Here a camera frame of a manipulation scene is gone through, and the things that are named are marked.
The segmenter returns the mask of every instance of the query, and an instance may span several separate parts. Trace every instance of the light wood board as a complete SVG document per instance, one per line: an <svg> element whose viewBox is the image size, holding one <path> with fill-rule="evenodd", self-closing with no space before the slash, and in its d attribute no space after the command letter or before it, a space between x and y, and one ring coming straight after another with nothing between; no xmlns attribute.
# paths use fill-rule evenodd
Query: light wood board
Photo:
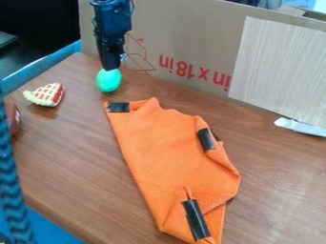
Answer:
<svg viewBox="0 0 326 244"><path fill-rule="evenodd" d="M326 127L326 33L247 17L229 96Z"/></svg>

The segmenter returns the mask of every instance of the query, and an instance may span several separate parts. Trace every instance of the cardboard box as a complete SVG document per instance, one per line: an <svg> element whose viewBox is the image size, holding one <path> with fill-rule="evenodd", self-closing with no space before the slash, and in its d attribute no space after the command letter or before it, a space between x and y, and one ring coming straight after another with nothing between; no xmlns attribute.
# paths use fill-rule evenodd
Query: cardboard box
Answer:
<svg viewBox="0 0 326 244"><path fill-rule="evenodd" d="M227 97L246 16L320 31L303 16L218 0L134 0L127 67ZM82 52L96 54L93 9L80 0Z"/></svg>

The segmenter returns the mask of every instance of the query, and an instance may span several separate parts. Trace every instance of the green ball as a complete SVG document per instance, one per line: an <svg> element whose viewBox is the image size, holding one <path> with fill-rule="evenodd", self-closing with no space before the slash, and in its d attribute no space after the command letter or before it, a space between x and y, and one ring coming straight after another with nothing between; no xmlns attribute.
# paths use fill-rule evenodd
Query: green ball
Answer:
<svg viewBox="0 0 326 244"><path fill-rule="evenodd" d="M102 69L95 78L96 87L102 92L114 92L120 85L121 72L118 69L106 71Z"/></svg>

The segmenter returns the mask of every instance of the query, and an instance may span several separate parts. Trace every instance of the microfiber cloth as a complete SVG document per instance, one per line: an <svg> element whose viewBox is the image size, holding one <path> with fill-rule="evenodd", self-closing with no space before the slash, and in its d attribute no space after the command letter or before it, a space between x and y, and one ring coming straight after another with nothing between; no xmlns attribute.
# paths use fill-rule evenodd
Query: microfiber cloth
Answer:
<svg viewBox="0 0 326 244"><path fill-rule="evenodd" d="M240 175L207 123L164 110L156 98L107 102L104 109L158 229L188 243L220 243L226 202ZM182 204L190 198L211 234L196 242Z"/></svg>

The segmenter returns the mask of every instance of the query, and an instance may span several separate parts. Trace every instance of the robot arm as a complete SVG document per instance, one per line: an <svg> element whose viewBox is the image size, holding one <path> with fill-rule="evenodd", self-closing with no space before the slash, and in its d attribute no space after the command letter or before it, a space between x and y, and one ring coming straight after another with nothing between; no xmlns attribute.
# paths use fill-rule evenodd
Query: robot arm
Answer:
<svg viewBox="0 0 326 244"><path fill-rule="evenodd" d="M132 0L91 0L97 49L105 71L118 69L126 60L125 34L132 29Z"/></svg>

